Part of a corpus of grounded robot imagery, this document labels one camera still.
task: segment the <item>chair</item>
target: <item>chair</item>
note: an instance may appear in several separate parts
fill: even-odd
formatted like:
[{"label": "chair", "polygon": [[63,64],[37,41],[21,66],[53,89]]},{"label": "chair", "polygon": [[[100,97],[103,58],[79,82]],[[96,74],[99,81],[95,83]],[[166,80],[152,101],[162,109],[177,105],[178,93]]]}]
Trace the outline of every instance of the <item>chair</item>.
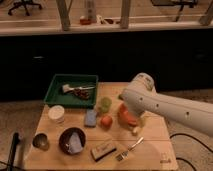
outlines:
[{"label": "chair", "polygon": [[193,8],[198,4],[198,0],[151,0],[154,6],[180,6],[177,16],[175,17],[175,22],[177,22],[180,18],[181,12],[183,11],[185,6],[189,6],[189,8]]},{"label": "chair", "polygon": [[30,13],[27,9],[27,5],[35,5],[35,6],[38,6],[40,10],[42,9],[41,4],[34,3],[33,0],[21,0],[20,2],[14,2],[13,5],[14,6],[11,9],[9,9],[8,15],[12,15],[12,11],[16,8],[19,8],[20,6],[24,6],[27,16],[30,15]]}]

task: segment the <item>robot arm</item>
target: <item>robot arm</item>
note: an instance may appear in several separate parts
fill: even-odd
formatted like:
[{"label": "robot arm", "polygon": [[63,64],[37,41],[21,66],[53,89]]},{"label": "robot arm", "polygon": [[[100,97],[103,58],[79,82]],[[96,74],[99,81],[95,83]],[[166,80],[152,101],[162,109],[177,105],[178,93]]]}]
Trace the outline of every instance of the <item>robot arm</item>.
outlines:
[{"label": "robot arm", "polygon": [[154,80],[139,73],[123,90],[128,110],[140,116],[147,110],[213,136],[213,104],[153,92]]}]

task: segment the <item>cabinet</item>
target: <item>cabinet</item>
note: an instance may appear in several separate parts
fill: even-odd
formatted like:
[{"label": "cabinet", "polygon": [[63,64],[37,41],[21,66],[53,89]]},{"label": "cabinet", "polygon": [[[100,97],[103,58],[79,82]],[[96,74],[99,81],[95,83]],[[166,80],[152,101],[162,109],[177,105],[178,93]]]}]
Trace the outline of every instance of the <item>cabinet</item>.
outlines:
[{"label": "cabinet", "polygon": [[0,100],[43,99],[55,73],[131,81],[158,91],[213,87],[212,29],[0,37]]}]

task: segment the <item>wooden tabletop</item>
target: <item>wooden tabletop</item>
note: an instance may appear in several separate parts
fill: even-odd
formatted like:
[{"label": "wooden tabletop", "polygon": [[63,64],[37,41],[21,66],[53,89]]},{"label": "wooden tabletop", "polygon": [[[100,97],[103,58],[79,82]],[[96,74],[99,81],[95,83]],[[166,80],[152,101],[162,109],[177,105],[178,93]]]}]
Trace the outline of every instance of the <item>wooden tabletop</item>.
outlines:
[{"label": "wooden tabletop", "polygon": [[[112,105],[109,115],[113,124],[109,130],[100,127],[100,116],[95,128],[84,127],[86,109],[65,109],[65,121],[53,123],[48,118],[49,107],[45,106],[36,134],[45,133],[50,142],[48,151],[31,146],[25,159],[27,170],[176,170],[178,168],[173,147],[169,138],[164,118],[145,112],[142,117],[143,127],[137,136],[128,127],[122,125],[117,117],[117,110],[122,103],[118,95],[128,83],[99,83],[97,104],[102,97],[110,97]],[[70,127],[82,129],[86,135],[83,151],[76,155],[63,153],[58,145],[60,135]],[[144,141],[132,150],[128,157],[118,162],[115,159],[120,152],[126,150],[143,136]],[[117,150],[95,162],[90,150],[105,140],[112,139]]]}]

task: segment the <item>blue sponge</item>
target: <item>blue sponge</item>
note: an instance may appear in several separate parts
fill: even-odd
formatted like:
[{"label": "blue sponge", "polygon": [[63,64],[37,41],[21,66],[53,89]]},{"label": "blue sponge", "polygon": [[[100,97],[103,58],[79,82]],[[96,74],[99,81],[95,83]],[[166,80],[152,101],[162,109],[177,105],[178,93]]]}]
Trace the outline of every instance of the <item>blue sponge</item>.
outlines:
[{"label": "blue sponge", "polygon": [[84,118],[84,125],[88,127],[96,126],[97,112],[93,109],[88,109]]}]

